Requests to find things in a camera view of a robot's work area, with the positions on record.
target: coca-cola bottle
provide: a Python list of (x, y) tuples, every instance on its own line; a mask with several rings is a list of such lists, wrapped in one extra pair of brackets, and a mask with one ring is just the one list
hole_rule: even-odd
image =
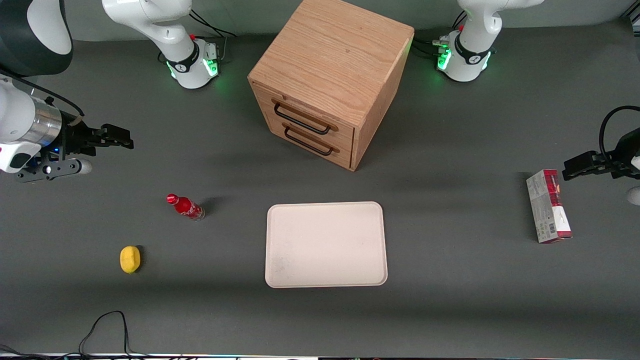
[(204, 218), (204, 209), (200, 207), (200, 205), (189, 200), (188, 197), (179, 197), (171, 193), (166, 196), (166, 201), (173, 205), (178, 214), (184, 215), (193, 221), (200, 221)]

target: drawer handle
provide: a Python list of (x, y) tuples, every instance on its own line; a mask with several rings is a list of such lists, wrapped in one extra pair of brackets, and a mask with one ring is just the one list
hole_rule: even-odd
[(292, 140), (292, 141), (294, 141), (294, 142), (306, 147), (307, 149), (309, 149), (311, 151), (317, 152), (318, 154), (320, 154), (322, 156), (329, 156), (333, 152), (333, 147), (330, 147), (329, 151), (322, 151), (322, 150), (318, 149), (317, 147), (311, 146), (311, 145), (307, 144), (306, 142), (304, 142), (302, 140), (296, 139), (295, 137), (289, 135), (289, 130), (291, 130), (291, 128), (289, 126), (287, 126), (284, 129), (284, 136), (286, 136), (287, 139)]
[(313, 126), (309, 126), (309, 125), (305, 124), (304, 122), (302, 122), (300, 120), (296, 120), (296, 119), (288, 116), (287, 114), (279, 112), (278, 111), (279, 108), (280, 108), (280, 103), (276, 102), (276, 106), (273, 107), (273, 111), (276, 113), (276, 115), (278, 115), (279, 117), (283, 117), (283, 118), (291, 121), (294, 124), (300, 125), (300, 126), (304, 127), (305, 129), (307, 129), (309, 131), (313, 131), (316, 134), (326, 135), (329, 132), (329, 130), (331, 129), (330, 126), (327, 126), (326, 129), (324, 129), (324, 130), (316, 129)]

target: yellow sponge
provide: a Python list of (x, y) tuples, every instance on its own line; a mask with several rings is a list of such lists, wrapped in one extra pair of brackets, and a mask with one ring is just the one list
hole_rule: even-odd
[(127, 246), (120, 251), (120, 267), (127, 274), (133, 274), (140, 267), (140, 250)]

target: green led light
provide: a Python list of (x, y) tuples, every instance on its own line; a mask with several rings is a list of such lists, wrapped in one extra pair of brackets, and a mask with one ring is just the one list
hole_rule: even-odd
[(166, 62), (166, 66), (169, 68), (169, 71), (171, 72), (171, 77), (175, 79), (175, 74), (173, 73), (173, 69), (171, 68), (171, 65), (169, 65), (169, 62)]
[(438, 68), (440, 68), (440, 70), (446, 69), (449, 64), (449, 59), (451, 59), (451, 50), (447, 49), (446, 52), (440, 55), (440, 59), (438, 59)]
[(482, 65), (482, 69), (486, 69), (486, 64), (489, 63), (489, 58), (491, 57), (491, 51), (486, 55), (486, 60), (484, 61), (484, 65)]
[(215, 60), (202, 59), (202, 63), (207, 68), (211, 77), (218, 75), (218, 62)]

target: table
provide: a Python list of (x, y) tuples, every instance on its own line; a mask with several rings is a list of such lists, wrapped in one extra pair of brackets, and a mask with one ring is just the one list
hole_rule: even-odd
[[(98, 149), (87, 176), (0, 176), (2, 343), (72, 351), (119, 309), (148, 353), (640, 356), (640, 208), (625, 200), (638, 183), (562, 183), (574, 238), (553, 245), (535, 241), (524, 183), (596, 149), (604, 115), (637, 104), (627, 22), (505, 29), (473, 83), (412, 54), (355, 173), (269, 133), (246, 75), (272, 38), (230, 39), (200, 90), (178, 86), (150, 41), (78, 42), (66, 72), (40, 79), (89, 125), (130, 129), (136, 148)], [(637, 120), (618, 114), (608, 146)], [(176, 215), (170, 192), (207, 218)], [(270, 206), (360, 200), (384, 209), (383, 286), (266, 285)], [(126, 245), (143, 247), (136, 275), (119, 269)], [(122, 351), (117, 316), (93, 336), (87, 351)]]

